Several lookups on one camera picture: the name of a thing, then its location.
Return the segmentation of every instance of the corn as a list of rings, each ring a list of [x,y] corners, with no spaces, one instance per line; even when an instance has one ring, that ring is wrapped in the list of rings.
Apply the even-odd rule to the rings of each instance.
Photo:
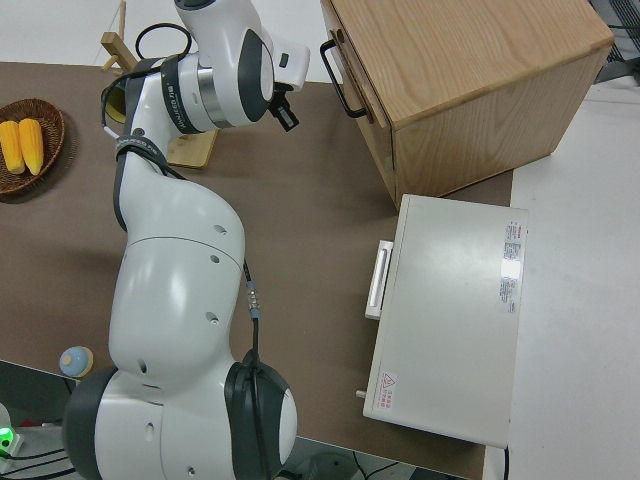
[[[42,145],[42,129],[37,120],[25,118],[20,120],[20,148],[22,158],[32,175],[37,175],[44,163],[44,148]]]
[[[20,150],[18,124],[14,121],[0,123],[0,146],[4,163],[9,172],[19,175],[24,172],[24,161]]]

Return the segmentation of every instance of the warning label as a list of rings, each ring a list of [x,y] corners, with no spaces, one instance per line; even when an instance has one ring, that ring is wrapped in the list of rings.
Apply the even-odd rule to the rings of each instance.
[[[522,225],[515,221],[509,223],[504,231],[499,296],[502,308],[509,313],[518,310],[523,234]]]
[[[376,400],[376,409],[391,411],[393,406],[393,396],[398,383],[398,376],[394,373],[380,372],[378,380],[378,398]]]

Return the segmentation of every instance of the drawer handle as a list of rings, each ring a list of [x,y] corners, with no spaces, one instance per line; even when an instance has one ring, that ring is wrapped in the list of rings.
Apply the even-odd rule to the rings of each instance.
[[[327,50],[335,46],[336,46],[336,42],[333,39],[324,42],[320,46],[320,56],[322,57],[324,66],[327,69],[327,73],[329,73],[329,77],[331,77],[331,83],[333,83],[333,88],[336,89],[336,93],[338,94],[340,103],[342,104],[344,111],[347,112],[347,115],[349,115],[351,118],[364,117],[367,114],[366,109],[361,108],[359,110],[352,110],[351,108],[349,108],[349,105],[347,104],[347,99],[345,98],[344,93],[342,93],[342,90],[340,90],[340,85],[338,85],[338,80],[336,79],[336,76],[333,73],[333,70],[331,70],[331,65],[329,65],[329,60],[327,59]]]

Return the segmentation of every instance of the wooden box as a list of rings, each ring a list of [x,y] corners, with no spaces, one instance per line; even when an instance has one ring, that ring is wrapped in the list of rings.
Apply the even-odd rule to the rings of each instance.
[[[586,0],[321,1],[321,51],[398,208],[550,154],[613,44]]]

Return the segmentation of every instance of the brown tabletop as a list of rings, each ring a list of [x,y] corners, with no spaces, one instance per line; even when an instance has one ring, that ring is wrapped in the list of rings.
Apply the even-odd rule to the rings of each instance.
[[[60,162],[27,195],[0,201],[0,359],[59,373],[84,345],[110,363],[111,301],[126,242],[112,209],[113,141],[99,125],[98,68],[0,63],[0,106],[39,97],[64,114]],[[364,318],[378,241],[397,212],[352,120],[327,84],[290,98],[301,125],[272,117],[224,131],[210,165],[181,170],[238,212],[260,291],[261,357],[290,383],[302,437],[460,477],[481,478],[484,447],[363,417],[377,323]],[[511,175],[453,198],[508,205]],[[241,292],[231,334],[249,349]]]

